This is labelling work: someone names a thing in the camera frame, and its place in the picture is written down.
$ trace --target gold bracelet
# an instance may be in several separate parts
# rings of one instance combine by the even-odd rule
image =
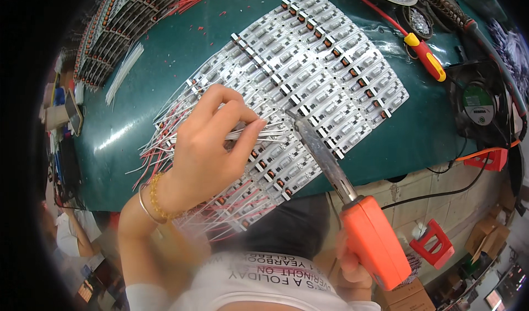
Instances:
[[[143,203],[143,200],[141,199],[141,191],[142,191],[146,186],[147,186],[147,184],[142,183],[142,184],[140,185],[140,191],[137,193],[137,196],[138,196],[138,198],[140,199],[140,205],[141,205],[143,211],[145,211],[145,213],[149,216],[149,218],[151,218],[151,220],[152,220],[153,222],[155,222],[156,224],[163,225],[163,224],[165,224],[166,222],[159,222],[159,221],[157,221],[157,220],[156,220],[156,219],[155,219],[155,218],[149,213],[149,211],[147,211],[147,208],[145,207],[145,204]]]
[[[174,219],[180,215],[182,215],[183,211],[180,211],[178,213],[168,213],[165,212],[160,206],[158,205],[158,198],[156,197],[156,186],[158,184],[158,180],[163,175],[163,173],[156,174],[151,181],[151,205],[152,208],[163,218],[166,220]]]

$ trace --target orange soldering iron handle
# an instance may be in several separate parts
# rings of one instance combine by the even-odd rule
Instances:
[[[392,290],[412,273],[393,228],[373,196],[343,210],[340,219],[349,252],[357,255],[380,288]]]
[[[419,41],[414,33],[408,33],[408,35],[404,37],[404,42],[415,50],[421,63],[423,63],[424,67],[428,70],[428,73],[430,73],[435,80],[440,82],[445,81],[446,73],[443,66],[441,66],[437,58],[433,56],[432,51],[424,40]]]

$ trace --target circuit board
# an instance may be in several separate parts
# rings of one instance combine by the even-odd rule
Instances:
[[[233,33],[162,107],[153,140],[171,149],[176,137],[161,137],[167,126],[179,125],[172,119],[184,119],[213,83],[239,91],[261,118],[285,132],[261,140],[242,178],[189,215],[214,214],[206,216],[204,231],[221,223],[246,230],[321,173],[294,134],[286,110],[307,117],[340,162],[409,97],[375,45],[328,0],[282,0]],[[219,231],[215,239],[223,234]]]

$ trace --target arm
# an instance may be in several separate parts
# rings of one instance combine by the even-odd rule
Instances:
[[[336,257],[340,260],[336,293],[346,302],[371,301],[373,279],[358,262],[356,255],[347,252],[347,235],[341,230],[336,237]]]
[[[81,257],[92,257],[96,255],[101,249],[97,243],[90,242],[88,235],[84,228],[81,226],[77,217],[75,216],[74,209],[64,208],[64,212],[68,215],[72,226],[74,227],[75,233],[77,235],[77,248],[79,248],[79,256]]]
[[[228,153],[224,138],[239,122],[248,126]],[[173,168],[156,185],[158,205],[179,213],[205,202],[240,178],[257,135],[266,122],[244,105],[242,96],[221,85],[204,93],[189,118],[178,129]],[[141,191],[142,201],[157,221],[150,186]],[[161,274],[150,249],[149,236],[156,223],[142,209],[138,194],[123,208],[118,228],[125,284],[151,283],[161,286]]]

